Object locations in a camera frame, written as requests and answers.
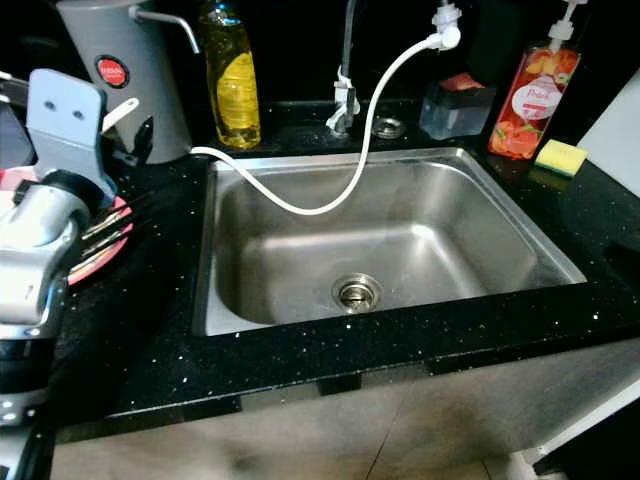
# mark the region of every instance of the drain strainer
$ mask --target drain strainer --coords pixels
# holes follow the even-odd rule
[[[350,273],[333,284],[331,293],[336,303],[347,313],[366,313],[378,304],[382,287],[369,275]]]
[[[373,134],[385,140],[395,140],[404,135],[407,127],[400,120],[393,117],[378,117],[373,121]]]

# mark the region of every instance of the sponge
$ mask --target sponge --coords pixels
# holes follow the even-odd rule
[[[549,140],[540,150],[535,164],[573,177],[585,158],[587,158],[586,150],[557,140]]]

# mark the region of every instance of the sink drain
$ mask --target sink drain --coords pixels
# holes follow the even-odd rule
[[[331,291],[335,301],[347,313],[366,313],[378,304],[382,287],[369,275],[351,273],[339,278]]]

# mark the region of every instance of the faucet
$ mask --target faucet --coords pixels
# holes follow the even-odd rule
[[[353,18],[358,0],[348,0],[344,22],[344,40],[342,43],[342,63],[338,67],[338,80],[333,83],[335,88],[335,113],[326,121],[331,133],[337,137],[347,136],[347,131],[353,125],[353,118],[360,113],[360,103],[356,98],[356,89],[349,78],[351,62],[351,38],[353,36]],[[436,26],[438,33],[443,33],[447,27],[457,26],[458,18],[462,15],[453,3],[439,0],[440,6],[433,16],[431,23]],[[442,45],[439,50],[454,48]]]

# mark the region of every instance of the sink basin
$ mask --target sink basin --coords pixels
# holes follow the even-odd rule
[[[316,207],[358,155],[244,160],[282,198]],[[464,150],[369,155],[352,196],[300,217],[221,162],[208,184],[195,331],[217,335],[584,282]]]

